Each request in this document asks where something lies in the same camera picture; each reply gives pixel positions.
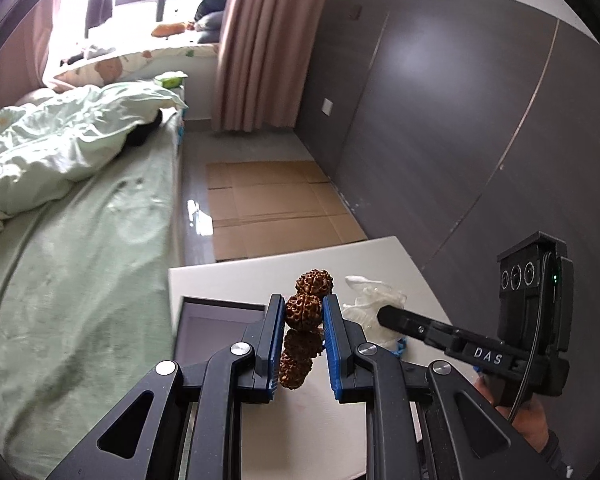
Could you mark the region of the right hand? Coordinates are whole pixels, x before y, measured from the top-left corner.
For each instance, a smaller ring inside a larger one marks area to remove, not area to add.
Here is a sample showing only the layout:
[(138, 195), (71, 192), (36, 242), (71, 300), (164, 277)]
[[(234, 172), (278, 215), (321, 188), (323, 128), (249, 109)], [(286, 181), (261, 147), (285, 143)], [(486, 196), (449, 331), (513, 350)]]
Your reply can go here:
[[(474, 387), (496, 408), (505, 418), (509, 416), (510, 409), (496, 406), (493, 394), (486, 385), (486, 381), (479, 376), (474, 382)], [(512, 421), (512, 426), (524, 437), (536, 452), (542, 452), (550, 440), (545, 411), (541, 402), (532, 396), (531, 400), (521, 404)]]

